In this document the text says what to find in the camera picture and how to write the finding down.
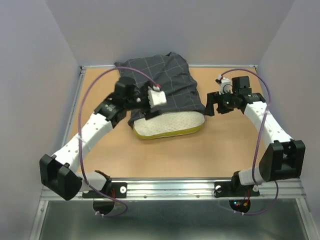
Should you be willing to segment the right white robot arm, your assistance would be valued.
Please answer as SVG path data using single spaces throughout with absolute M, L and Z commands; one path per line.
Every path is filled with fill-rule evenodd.
M 220 89 L 207 94 L 205 115 L 226 114 L 240 110 L 258 131 L 258 141 L 266 150 L 253 167 L 237 171 L 225 190 L 242 195 L 248 186 L 265 182 L 297 179 L 301 176 L 306 146 L 302 140 L 293 139 L 270 113 L 266 100 L 260 93 L 253 93 L 248 76 L 232 79 L 219 76 Z

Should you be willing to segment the dark grey checked pillowcase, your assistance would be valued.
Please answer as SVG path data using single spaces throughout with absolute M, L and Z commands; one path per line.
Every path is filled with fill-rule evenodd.
M 124 62 L 118 61 L 114 65 L 123 67 L 119 70 L 120 75 L 133 78 L 138 87 L 147 81 L 146 78 L 128 68 L 148 75 L 160 85 L 166 95 L 167 104 L 157 108 L 161 112 L 158 117 L 145 120 L 140 111 L 133 110 L 128 120 L 131 128 L 137 124 L 147 124 L 154 128 L 157 120 L 162 122 L 161 125 L 169 124 L 173 128 L 194 128 L 204 124 L 205 106 L 197 89 L 198 83 L 190 73 L 189 64 L 181 55 L 170 52 L 166 55 L 157 54 Z

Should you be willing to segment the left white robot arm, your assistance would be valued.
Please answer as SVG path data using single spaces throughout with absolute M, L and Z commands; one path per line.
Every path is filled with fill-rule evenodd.
M 84 158 L 90 150 L 111 132 L 128 111 L 139 110 L 147 120 L 159 116 L 157 107 L 167 103 L 165 92 L 148 80 L 138 87 L 131 77 L 120 77 L 110 93 L 93 111 L 85 124 L 78 124 L 78 132 L 69 142 L 52 155 L 44 154 L 39 160 L 41 183 L 66 201 L 78 193 L 93 190 L 100 197 L 111 193 L 110 177 L 101 171 L 89 175 L 78 174 L 84 168 Z

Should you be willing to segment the white pillow yellow edge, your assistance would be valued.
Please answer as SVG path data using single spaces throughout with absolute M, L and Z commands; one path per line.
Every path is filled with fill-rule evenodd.
M 205 123 L 202 113 L 196 111 L 168 112 L 149 120 L 133 122 L 133 132 L 142 140 L 153 140 L 193 134 Z

